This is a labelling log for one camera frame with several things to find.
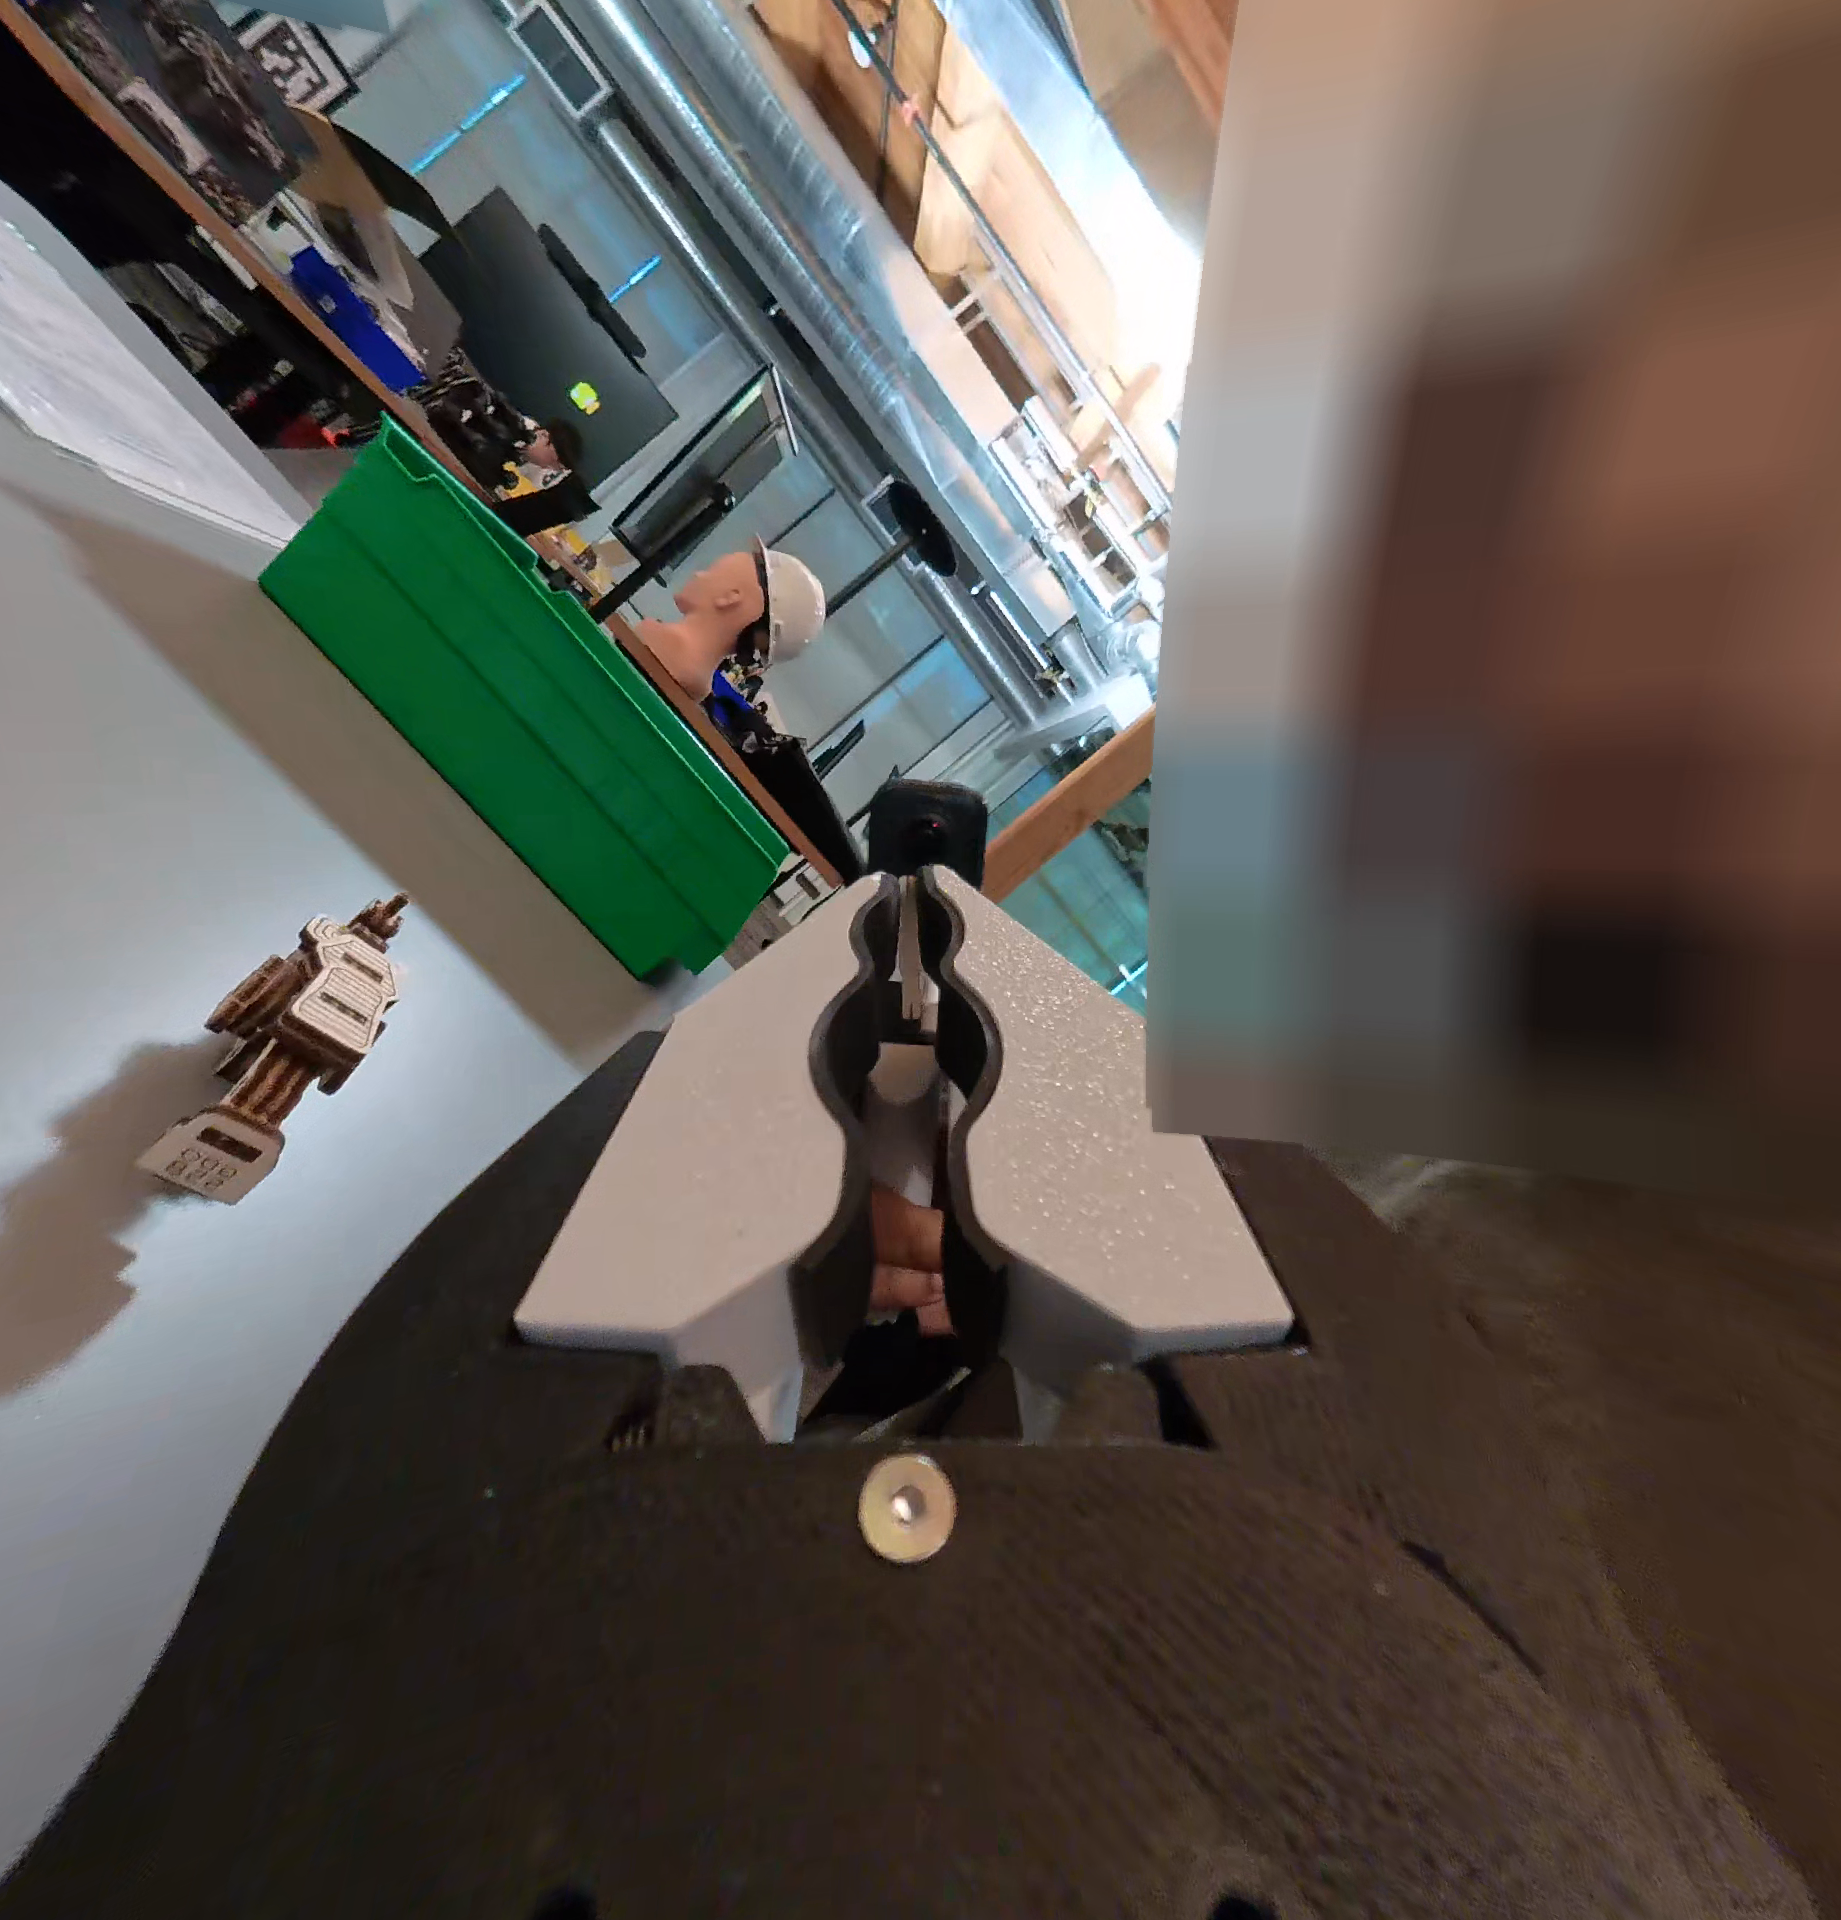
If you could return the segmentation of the small blue storage crate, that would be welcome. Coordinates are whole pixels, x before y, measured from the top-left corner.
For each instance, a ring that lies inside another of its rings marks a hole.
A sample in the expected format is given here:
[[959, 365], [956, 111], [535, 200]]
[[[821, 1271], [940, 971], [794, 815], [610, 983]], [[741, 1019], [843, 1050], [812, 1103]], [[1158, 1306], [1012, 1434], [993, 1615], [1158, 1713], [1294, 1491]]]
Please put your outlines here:
[[287, 262], [287, 276], [302, 300], [330, 327], [356, 359], [384, 388], [412, 394], [423, 388], [425, 370], [396, 337], [380, 323], [375, 308], [353, 282], [316, 246], [301, 248]]

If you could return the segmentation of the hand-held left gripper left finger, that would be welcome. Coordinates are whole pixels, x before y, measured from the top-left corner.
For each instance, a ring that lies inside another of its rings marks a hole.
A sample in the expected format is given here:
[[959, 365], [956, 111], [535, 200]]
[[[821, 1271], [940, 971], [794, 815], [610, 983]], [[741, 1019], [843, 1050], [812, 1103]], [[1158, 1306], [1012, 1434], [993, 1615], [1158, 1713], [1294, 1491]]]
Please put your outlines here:
[[875, 1266], [862, 1094], [897, 883], [864, 876], [681, 1010], [514, 1312], [534, 1346], [717, 1366], [796, 1426]]

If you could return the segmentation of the black jacket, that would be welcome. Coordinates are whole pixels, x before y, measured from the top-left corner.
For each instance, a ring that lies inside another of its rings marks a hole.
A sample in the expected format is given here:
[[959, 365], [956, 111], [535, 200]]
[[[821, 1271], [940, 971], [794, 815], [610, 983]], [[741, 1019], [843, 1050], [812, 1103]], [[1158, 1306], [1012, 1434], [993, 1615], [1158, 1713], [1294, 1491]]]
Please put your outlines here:
[[814, 772], [806, 743], [780, 733], [764, 708], [749, 698], [737, 674], [716, 671], [704, 710], [764, 792], [831, 865], [839, 883], [856, 883], [862, 876], [859, 850]]

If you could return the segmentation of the wooden beam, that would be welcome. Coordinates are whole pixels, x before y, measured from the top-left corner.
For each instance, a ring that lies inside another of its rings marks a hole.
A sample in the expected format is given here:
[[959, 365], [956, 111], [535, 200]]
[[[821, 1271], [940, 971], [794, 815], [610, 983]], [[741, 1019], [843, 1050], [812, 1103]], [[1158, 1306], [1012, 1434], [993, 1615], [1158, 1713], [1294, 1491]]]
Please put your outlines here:
[[1149, 708], [1083, 765], [1059, 779], [1014, 822], [989, 840], [981, 891], [1002, 903], [1054, 855], [1091, 832], [1154, 774], [1154, 717]]

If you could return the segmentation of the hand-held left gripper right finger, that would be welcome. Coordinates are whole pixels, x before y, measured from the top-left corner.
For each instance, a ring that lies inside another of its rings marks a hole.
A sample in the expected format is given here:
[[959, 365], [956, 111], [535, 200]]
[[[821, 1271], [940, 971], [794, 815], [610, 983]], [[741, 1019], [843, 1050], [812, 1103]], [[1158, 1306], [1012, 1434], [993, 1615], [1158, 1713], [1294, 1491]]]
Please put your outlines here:
[[1203, 1140], [1160, 1133], [1145, 1019], [985, 900], [919, 881], [938, 985], [953, 1321], [999, 1356], [1270, 1348], [1294, 1309]]

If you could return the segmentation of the mannequin head with white helmet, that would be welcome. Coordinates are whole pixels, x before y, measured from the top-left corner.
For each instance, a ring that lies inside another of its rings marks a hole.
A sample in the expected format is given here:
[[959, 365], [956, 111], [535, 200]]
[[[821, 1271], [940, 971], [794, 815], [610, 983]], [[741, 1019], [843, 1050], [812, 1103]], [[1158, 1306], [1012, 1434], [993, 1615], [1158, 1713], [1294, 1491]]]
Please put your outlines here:
[[766, 674], [797, 659], [824, 631], [826, 590], [788, 552], [757, 539], [694, 570], [672, 590], [672, 618], [644, 638], [669, 676], [706, 703], [728, 661]]

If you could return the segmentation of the black monitor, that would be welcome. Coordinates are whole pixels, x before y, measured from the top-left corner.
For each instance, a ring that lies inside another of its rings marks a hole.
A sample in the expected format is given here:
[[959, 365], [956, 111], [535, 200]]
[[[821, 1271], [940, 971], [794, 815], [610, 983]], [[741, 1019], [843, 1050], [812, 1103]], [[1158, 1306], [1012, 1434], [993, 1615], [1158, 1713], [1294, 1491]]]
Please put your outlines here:
[[458, 345], [486, 383], [534, 420], [566, 420], [589, 492], [675, 420], [646, 346], [552, 228], [492, 190], [423, 252], [458, 316]]

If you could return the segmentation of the wooden robot model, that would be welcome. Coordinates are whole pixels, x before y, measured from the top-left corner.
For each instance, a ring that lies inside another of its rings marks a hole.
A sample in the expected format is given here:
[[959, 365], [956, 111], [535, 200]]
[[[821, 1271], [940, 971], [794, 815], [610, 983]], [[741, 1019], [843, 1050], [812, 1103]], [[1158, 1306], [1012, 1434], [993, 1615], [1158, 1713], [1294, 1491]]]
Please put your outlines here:
[[165, 1186], [236, 1205], [278, 1164], [285, 1121], [309, 1090], [346, 1086], [380, 1044], [400, 996], [388, 955], [409, 898], [373, 900], [350, 920], [310, 918], [290, 954], [275, 954], [230, 989], [206, 1031], [230, 1048], [222, 1090], [168, 1128], [136, 1161]]

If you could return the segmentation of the person's right hand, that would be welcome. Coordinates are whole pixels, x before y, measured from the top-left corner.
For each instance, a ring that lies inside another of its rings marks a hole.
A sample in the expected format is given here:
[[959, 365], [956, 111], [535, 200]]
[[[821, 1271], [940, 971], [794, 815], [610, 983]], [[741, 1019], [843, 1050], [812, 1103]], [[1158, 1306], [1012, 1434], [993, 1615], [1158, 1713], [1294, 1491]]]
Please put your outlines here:
[[870, 1314], [914, 1314], [921, 1334], [951, 1334], [945, 1298], [945, 1214], [903, 1193], [870, 1190], [870, 1241], [875, 1269]]

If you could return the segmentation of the silver ventilation duct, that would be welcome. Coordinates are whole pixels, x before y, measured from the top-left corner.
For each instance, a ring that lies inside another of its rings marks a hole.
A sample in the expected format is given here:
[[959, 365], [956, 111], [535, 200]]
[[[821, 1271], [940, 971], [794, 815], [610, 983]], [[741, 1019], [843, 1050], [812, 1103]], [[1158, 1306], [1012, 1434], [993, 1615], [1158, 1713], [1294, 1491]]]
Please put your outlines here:
[[936, 599], [981, 681], [1046, 726], [1103, 673], [1029, 500], [994, 445], [1014, 408], [892, 217], [739, 4], [571, 4], [637, 141], [706, 209], [786, 327], [788, 363], [875, 469], [914, 484], [956, 547]]

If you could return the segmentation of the green plastic bin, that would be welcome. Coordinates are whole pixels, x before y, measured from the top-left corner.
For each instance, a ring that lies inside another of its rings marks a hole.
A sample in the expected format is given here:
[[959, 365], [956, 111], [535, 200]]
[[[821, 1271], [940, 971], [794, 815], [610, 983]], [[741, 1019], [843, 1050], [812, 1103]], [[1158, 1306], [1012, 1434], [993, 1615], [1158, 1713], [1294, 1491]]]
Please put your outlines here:
[[629, 973], [700, 973], [773, 885], [786, 840], [400, 425], [260, 584]]

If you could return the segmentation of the black disc on stand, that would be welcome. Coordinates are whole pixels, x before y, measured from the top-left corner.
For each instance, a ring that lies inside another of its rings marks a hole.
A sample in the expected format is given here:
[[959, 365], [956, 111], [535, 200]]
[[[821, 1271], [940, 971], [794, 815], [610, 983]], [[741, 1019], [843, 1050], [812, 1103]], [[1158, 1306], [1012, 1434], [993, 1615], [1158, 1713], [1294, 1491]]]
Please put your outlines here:
[[919, 489], [903, 478], [890, 478], [866, 505], [885, 509], [894, 529], [894, 541], [878, 552], [872, 563], [866, 563], [844, 588], [827, 594], [826, 610], [830, 614], [843, 610], [881, 576], [907, 561], [924, 567], [936, 581], [953, 581], [959, 576], [953, 536], [940, 523]]

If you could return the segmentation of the person's olive brown clothing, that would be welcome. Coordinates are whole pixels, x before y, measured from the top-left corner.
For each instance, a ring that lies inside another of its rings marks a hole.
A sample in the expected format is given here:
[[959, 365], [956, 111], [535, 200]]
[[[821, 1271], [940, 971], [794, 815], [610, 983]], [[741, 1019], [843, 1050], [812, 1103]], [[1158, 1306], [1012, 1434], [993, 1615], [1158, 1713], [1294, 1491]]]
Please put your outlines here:
[[1841, 1219], [1331, 1158], [1458, 1288], [1734, 1796], [1841, 1916]]

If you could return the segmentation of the white paper sheet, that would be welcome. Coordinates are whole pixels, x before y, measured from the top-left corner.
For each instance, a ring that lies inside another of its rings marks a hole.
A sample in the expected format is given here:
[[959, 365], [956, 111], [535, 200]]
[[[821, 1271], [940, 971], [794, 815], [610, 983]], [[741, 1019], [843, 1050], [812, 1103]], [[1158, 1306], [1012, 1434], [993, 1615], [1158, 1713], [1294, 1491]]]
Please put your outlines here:
[[306, 519], [227, 448], [3, 209], [0, 408], [29, 434], [133, 492], [271, 549]]

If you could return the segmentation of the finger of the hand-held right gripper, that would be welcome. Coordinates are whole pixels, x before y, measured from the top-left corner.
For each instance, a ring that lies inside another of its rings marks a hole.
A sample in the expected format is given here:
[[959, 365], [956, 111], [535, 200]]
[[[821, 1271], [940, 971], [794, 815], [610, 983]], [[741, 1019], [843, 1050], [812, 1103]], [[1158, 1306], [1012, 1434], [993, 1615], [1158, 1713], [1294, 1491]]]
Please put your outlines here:
[[872, 1180], [909, 1203], [936, 1200], [956, 1090], [929, 1044], [884, 1044], [859, 1094]]

